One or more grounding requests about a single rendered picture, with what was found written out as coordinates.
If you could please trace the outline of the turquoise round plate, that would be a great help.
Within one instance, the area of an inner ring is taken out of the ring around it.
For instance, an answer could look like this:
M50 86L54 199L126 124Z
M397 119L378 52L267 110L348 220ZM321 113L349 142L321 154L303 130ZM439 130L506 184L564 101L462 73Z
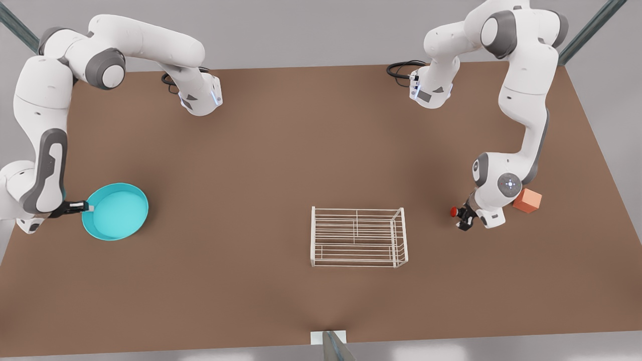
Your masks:
M82 224L96 239L116 241L136 233L147 219L145 193L127 183L114 183L96 190L87 199L92 211L82 213Z

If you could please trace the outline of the orange cube block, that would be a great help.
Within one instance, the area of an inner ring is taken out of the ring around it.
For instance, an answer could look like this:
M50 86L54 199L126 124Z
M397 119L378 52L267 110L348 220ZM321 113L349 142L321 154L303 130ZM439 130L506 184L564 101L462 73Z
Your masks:
M512 202L514 208L521 210L525 213L531 213L538 210L543 196L531 189L524 188L520 194Z

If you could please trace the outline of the silver frame post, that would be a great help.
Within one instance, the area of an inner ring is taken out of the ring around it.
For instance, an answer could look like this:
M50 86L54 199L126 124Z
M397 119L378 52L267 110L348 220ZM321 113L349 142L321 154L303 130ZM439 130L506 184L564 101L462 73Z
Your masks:
M30 48L33 53L38 54L40 39L2 2L0 2L0 23Z
M576 53L616 14L628 0L607 0L591 20L576 34L559 54L557 66L568 64Z
M347 348L347 333L345 330L312 331L311 345L323 347L323 361L356 361Z

